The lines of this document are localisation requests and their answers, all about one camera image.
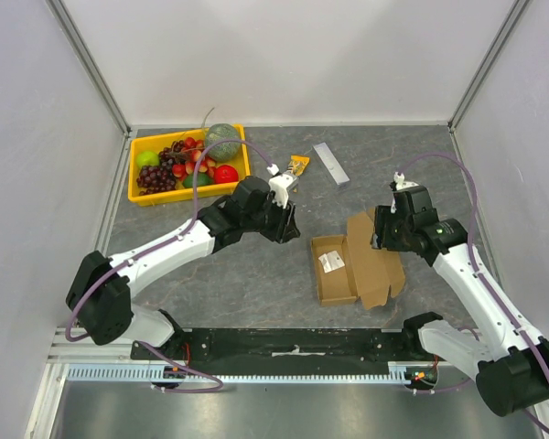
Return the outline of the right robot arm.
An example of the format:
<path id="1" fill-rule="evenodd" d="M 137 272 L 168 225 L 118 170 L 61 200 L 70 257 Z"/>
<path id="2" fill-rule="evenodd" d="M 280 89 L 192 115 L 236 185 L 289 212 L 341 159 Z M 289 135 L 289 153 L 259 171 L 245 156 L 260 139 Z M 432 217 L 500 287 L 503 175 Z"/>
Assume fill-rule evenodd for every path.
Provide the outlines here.
<path id="1" fill-rule="evenodd" d="M 404 321 L 401 349 L 409 359 L 434 354 L 477 386 L 503 417 L 549 400 L 549 339 L 513 305 L 456 219 L 440 219 L 426 187 L 392 183 L 393 201 L 374 213 L 371 244 L 413 252 L 449 285 L 477 324 L 480 339 L 427 312 Z"/>

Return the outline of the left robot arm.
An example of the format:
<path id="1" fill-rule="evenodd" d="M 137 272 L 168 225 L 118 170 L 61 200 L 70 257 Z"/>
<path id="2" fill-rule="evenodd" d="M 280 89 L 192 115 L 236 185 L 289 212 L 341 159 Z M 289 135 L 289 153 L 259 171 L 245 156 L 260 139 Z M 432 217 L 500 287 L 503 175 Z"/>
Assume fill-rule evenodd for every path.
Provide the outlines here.
<path id="1" fill-rule="evenodd" d="M 299 237 L 289 198 L 296 183 L 287 173 L 267 181 L 247 177 L 230 195 L 160 238 L 111 257 L 87 254 L 66 297 L 72 322 L 97 346 L 129 337 L 150 345 L 162 359 L 174 359 L 183 346 L 177 324 L 165 311 L 142 308 L 134 299 L 166 274 L 233 245 L 245 233 L 279 244 Z"/>

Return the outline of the cardboard box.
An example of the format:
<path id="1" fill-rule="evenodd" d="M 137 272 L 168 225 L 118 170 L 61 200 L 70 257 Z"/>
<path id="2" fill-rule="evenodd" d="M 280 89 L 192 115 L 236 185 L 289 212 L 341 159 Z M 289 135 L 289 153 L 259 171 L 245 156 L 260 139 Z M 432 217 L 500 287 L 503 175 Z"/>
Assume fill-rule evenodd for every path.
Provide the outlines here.
<path id="1" fill-rule="evenodd" d="M 374 209 L 347 220 L 342 235 L 315 237 L 310 247 L 315 267 L 318 301 L 322 306 L 351 305 L 357 301 L 370 310 L 384 306 L 404 288 L 405 274 L 397 252 L 371 246 Z M 345 266 L 324 273 L 318 257 L 338 251 Z"/>

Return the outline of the white paper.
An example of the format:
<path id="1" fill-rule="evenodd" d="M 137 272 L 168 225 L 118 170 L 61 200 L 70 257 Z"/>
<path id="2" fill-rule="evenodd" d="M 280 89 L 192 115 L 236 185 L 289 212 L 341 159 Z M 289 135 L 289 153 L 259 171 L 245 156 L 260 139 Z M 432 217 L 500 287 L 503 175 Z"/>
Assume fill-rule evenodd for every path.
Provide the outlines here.
<path id="1" fill-rule="evenodd" d="M 324 273 L 337 271 L 345 266 L 338 251 L 323 253 L 318 257 Z"/>

